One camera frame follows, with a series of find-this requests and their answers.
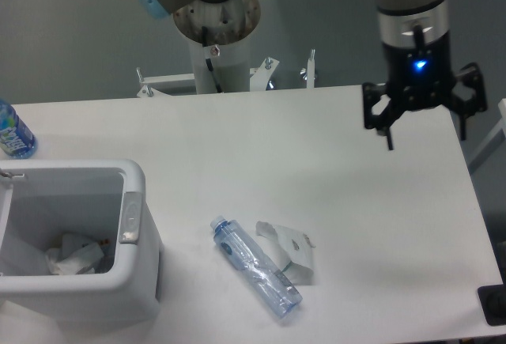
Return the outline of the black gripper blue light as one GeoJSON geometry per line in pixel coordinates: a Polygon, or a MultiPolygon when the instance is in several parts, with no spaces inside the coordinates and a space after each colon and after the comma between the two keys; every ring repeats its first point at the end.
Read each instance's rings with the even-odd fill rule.
{"type": "Polygon", "coordinates": [[[387,148],[393,150],[391,127],[404,111],[414,112],[442,104],[449,105],[458,116],[459,138],[465,141],[467,120],[487,110],[485,81],[476,62],[467,64],[454,76],[450,33],[427,43],[421,51],[415,47],[384,44],[383,54],[387,61],[387,83],[362,84],[364,128],[384,136],[387,148]],[[461,85],[467,95],[460,96],[452,91],[455,85],[461,85]],[[388,99],[387,105],[375,111],[384,97],[388,99]]]}

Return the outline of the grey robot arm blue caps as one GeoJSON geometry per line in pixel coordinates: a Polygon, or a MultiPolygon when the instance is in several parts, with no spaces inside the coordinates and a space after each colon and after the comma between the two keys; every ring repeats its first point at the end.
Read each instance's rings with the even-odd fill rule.
{"type": "MultiPolygon", "coordinates": [[[[257,0],[138,0],[155,18],[170,16],[197,47],[199,93],[248,90],[250,70],[226,51],[259,23],[257,0]]],[[[375,0],[387,81],[362,85],[364,126],[383,136],[405,112],[444,106],[461,122],[487,108],[476,63],[451,69],[447,0],[375,0]]]]}

